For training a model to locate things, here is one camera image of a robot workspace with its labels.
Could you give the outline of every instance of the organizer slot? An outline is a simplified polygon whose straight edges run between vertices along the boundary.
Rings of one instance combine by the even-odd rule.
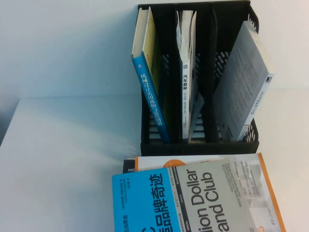
[[[224,71],[241,24],[250,20],[256,30],[259,23],[249,1],[144,4],[151,6],[162,54],[169,65],[169,88],[172,100],[171,144],[161,142],[147,101],[142,93],[141,153],[155,155],[244,154],[256,152],[258,132],[254,120],[241,142],[224,142],[212,105],[212,95]],[[177,10],[197,11],[196,75],[204,106],[194,128],[192,143],[180,143],[181,93],[180,61],[176,41]]]

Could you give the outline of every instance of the book title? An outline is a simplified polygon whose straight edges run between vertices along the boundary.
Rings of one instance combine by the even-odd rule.
[[[203,208],[197,210],[197,216],[199,217],[199,223],[201,228],[200,232],[213,232],[210,215],[214,215],[216,225],[220,231],[229,231],[229,226],[225,218],[224,209],[219,204],[219,194],[216,190],[215,182],[211,173],[203,173],[200,181],[198,180],[197,172],[186,170],[189,181],[187,186],[191,188],[192,205],[203,205]],[[209,202],[209,207],[206,208],[205,202]]]
[[[149,180],[156,226],[161,227],[159,232],[173,232],[171,218],[169,216],[169,203],[165,197],[162,174],[151,174]],[[155,232],[154,227],[150,227],[150,231]],[[142,232],[147,232],[146,227],[142,229]]]

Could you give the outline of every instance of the desk file holder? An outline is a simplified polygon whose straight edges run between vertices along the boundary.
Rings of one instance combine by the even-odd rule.
[[[155,130],[149,106],[142,92],[141,155],[196,155],[196,154],[247,154],[255,153],[259,146],[258,132],[254,120],[241,142],[223,142],[214,116],[212,96],[223,73],[234,42],[243,21],[250,20],[256,31],[258,18],[250,6],[250,1],[221,1],[196,3],[143,4],[139,8],[152,9],[154,23],[162,54],[169,59],[169,88],[173,98],[173,125],[170,131],[171,144],[153,139]],[[176,42],[177,10],[197,11],[196,54],[199,60],[198,88],[204,98],[200,124],[195,133],[201,137],[194,143],[180,142],[181,134],[181,94],[180,62]]]

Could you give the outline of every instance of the white book spine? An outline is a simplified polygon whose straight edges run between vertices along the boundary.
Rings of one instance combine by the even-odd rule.
[[[189,139],[189,102],[190,102],[190,61],[182,62],[182,130],[183,130],[183,142],[188,142]]]
[[[257,95],[257,97],[256,97],[256,99],[255,99],[255,101],[254,101],[254,104],[253,104],[253,106],[252,106],[252,108],[251,108],[251,110],[250,110],[250,113],[249,113],[249,115],[248,115],[248,117],[247,117],[247,119],[246,119],[246,121],[245,121],[245,124],[244,124],[244,126],[242,127],[242,130],[241,130],[241,132],[240,132],[240,134],[239,134],[239,137],[238,137],[238,139],[237,139],[238,141],[241,141],[241,140],[243,139],[243,137],[246,135],[246,132],[247,132],[247,130],[248,130],[248,128],[249,128],[249,126],[250,126],[250,124],[251,124],[253,118],[254,118],[255,112],[256,112],[258,106],[260,105],[260,103],[261,103],[261,101],[262,101],[262,99],[263,99],[263,97],[264,97],[266,91],[268,90],[269,83],[270,83],[270,80],[271,80],[272,78],[273,78],[273,75],[272,75],[272,74],[269,74],[269,75],[266,77],[265,82],[264,82],[264,84],[262,85],[261,90],[260,90],[260,92],[258,93],[258,95]]]

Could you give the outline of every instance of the white wall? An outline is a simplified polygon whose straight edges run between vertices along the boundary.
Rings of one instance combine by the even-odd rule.
[[[149,2],[165,1],[0,0],[0,141],[20,98],[139,93],[130,52],[137,4]],[[309,87],[308,3],[252,5],[277,68],[272,87]]]

